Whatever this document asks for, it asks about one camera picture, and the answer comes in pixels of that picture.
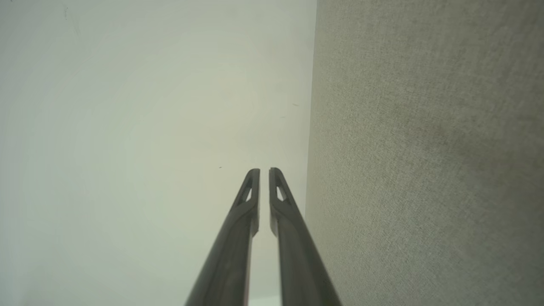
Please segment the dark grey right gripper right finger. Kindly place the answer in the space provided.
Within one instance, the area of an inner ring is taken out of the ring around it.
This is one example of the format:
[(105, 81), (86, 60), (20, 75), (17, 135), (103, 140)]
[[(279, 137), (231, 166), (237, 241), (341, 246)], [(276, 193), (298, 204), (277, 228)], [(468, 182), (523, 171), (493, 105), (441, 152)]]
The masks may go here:
[(278, 239), (283, 306), (340, 306), (339, 296), (279, 168), (269, 170), (270, 226)]

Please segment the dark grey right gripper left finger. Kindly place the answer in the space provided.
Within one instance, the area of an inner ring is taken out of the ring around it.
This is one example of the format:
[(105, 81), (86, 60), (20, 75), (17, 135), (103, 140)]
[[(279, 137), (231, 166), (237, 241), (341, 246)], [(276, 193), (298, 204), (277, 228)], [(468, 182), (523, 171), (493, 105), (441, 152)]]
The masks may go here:
[(247, 306), (259, 207), (260, 169), (253, 168), (241, 184), (185, 305)]

